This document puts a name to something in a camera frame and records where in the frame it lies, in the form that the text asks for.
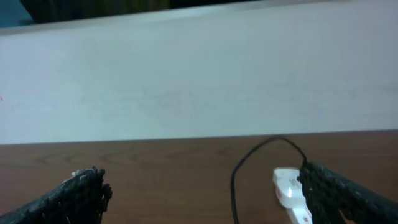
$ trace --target wood grain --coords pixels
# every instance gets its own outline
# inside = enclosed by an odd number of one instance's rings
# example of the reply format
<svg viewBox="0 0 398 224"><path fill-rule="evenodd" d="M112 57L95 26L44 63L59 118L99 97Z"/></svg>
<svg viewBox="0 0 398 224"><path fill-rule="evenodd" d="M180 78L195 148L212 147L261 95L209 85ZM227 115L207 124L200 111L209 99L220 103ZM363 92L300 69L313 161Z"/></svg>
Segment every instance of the wood grain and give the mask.
<svg viewBox="0 0 398 224"><path fill-rule="evenodd" d="M114 191L103 223L232 223L229 178L266 136L0 146L0 213L58 186L70 172L106 169ZM308 158L398 200L398 131L289 136ZM289 223L272 170L299 166L283 142L257 152L236 179L241 223Z"/></svg>

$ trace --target white power strip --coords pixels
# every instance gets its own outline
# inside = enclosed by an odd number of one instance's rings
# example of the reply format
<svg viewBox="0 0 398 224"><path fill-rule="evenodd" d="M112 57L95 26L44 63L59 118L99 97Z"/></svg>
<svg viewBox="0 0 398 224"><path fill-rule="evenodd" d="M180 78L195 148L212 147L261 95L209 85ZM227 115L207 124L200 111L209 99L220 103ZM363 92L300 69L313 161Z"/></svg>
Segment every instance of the white power strip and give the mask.
<svg viewBox="0 0 398 224"><path fill-rule="evenodd" d="M280 204L287 209L293 224L312 224L311 212L305 203L302 184L297 180L300 171L293 167L274 169L273 181Z"/></svg>

